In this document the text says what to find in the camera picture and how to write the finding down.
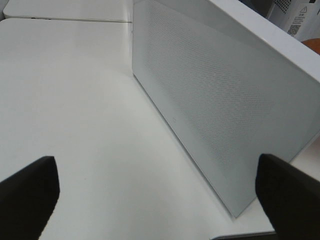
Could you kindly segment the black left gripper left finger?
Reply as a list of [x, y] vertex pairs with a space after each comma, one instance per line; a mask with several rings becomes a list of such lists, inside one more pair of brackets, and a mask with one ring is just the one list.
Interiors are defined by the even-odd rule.
[[44, 156], [0, 182], [0, 238], [38, 240], [60, 196], [56, 160]]

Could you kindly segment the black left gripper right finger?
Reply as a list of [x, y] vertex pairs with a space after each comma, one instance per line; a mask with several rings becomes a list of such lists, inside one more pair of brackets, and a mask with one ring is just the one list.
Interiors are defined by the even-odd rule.
[[272, 154], [261, 154], [255, 193], [280, 240], [320, 238], [320, 182]]

